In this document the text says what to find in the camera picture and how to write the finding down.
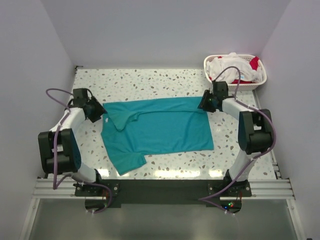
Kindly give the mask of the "teal t-shirt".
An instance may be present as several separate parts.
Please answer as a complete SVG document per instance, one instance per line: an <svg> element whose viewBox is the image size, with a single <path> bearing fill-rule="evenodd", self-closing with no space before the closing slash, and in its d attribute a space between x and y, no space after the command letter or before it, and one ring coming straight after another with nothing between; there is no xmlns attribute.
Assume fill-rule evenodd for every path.
<svg viewBox="0 0 320 240"><path fill-rule="evenodd" d="M202 98L170 97L103 104L101 138L119 175L146 164L146 155L214 149Z"/></svg>

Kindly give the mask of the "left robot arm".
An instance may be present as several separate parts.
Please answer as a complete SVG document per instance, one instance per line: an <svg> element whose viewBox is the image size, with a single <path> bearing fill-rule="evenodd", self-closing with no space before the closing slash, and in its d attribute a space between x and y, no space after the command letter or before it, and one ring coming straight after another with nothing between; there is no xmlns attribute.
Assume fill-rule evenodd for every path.
<svg viewBox="0 0 320 240"><path fill-rule="evenodd" d="M72 92L49 88L47 96L64 107L58 123L48 131L38 134L42 170L53 174L52 188L56 190L65 178L86 184L86 191L99 196L104 190L99 172L82 162L75 133L86 120L95 123L107 113L88 88Z"/></svg>

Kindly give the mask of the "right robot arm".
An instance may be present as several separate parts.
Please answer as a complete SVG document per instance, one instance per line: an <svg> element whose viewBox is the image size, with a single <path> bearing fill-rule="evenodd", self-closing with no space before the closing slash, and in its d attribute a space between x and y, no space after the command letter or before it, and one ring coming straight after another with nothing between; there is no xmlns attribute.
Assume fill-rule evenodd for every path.
<svg viewBox="0 0 320 240"><path fill-rule="evenodd" d="M228 181L223 183L223 192L230 197L240 190L239 182L248 179L249 173L258 158L269 153L276 143L276 131L268 109L257 109L236 99L229 94L228 84L224 81L211 84L206 90L198 108L214 113L226 113L238 121L237 142L238 155L227 171Z"/></svg>

